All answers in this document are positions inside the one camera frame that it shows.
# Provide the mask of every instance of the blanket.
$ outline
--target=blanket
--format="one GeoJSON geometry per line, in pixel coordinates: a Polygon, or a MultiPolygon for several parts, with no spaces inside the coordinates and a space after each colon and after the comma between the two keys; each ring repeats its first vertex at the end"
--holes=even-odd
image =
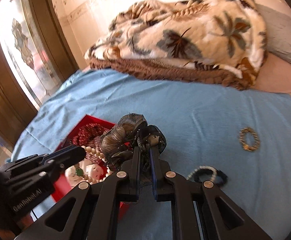
{"type": "Polygon", "coordinates": [[[173,71],[226,70],[247,88],[255,84],[266,44],[254,0],[145,0],[118,14],[85,59],[155,60],[153,68],[168,63],[173,71]]]}

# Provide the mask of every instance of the black robotic linkage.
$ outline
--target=black robotic linkage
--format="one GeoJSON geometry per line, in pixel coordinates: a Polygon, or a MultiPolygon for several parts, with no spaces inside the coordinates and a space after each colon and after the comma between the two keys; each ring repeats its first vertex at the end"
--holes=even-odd
{"type": "MultiPolygon", "coordinates": [[[[103,182],[78,184],[23,232],[17,224],[20,218],[53,193],[53,183],[66,168],[83,160],[85,151],[69,146],[2,166],[0,227],[14,232],[16,240],[116,239],[119,203],[139,199],[141,152],[135,147],[132,160],[103,182]]],[[[149,157],[154,198],[171,202],[173,240],[271,240],[213,182],[188,181],[171,171],[155,146],[149,157]]]]}

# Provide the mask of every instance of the gold bracelet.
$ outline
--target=gold bracelet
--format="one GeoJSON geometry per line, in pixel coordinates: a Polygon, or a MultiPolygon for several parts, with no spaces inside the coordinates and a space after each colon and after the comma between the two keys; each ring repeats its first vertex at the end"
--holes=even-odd
{"type": "Polygon", "coordinates": [[[243,149],[246,151],[254,152],[255,150],[257,150],[260,147],[259,137],[258,137],[257,133],[251,127],[246,127],[244,129],[241,129],[239,139],[240,139],[240,143],[241,143],[243,149]],[[254,145],[253,146],[250,146],[250,145],[246,144],[246,142],[245,142],[244,136],[248,132],[251,133],[253,138],[254,138],[254,145]]]}

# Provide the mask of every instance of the black cable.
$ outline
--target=black cable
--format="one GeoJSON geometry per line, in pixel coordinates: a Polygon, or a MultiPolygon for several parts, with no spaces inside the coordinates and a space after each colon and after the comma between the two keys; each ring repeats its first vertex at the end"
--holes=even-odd
{"type": "Polygon", "coordinates": [[[33,211],[33,209],[32,209],[31,211],[32,211],[32,213],[33,213],[35,219],[38,220],[38,217],[37,217],[37,215],[35,214],[35,212],[33,211]]]}

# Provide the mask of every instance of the red box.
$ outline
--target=red box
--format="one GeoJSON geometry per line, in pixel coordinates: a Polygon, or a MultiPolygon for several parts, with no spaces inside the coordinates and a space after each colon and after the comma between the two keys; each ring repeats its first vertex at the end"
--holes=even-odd
{"type": "MultiPolygon", "coordinates": [[[[68,146],[67,144],[69,143],[70,139],[72,139],[74,136],[78,134],[80,127],[88,123],[97,123],[107,129],[111,129],[115,125],[114,123],[110,123],[90,115],[85,115],[83,119],[76,125],[75,128],[73,128],[69,135],[64,139],[64,141],[59,144],[59,146],[56,148],[56,151],[62,149],[65,146],[68,146]]],[[[52,194],[52,197],[56,202],[58,202],[71,190],[71,186],[68,183],[64,174],[62,174],[60,178],[54,183],[54,187],[55,192],[52,194]]],[[[128,207],[129,206],[127,204],[124,204],[122,202],[120,203],[119,219],[124,215],[128,207]]]]}

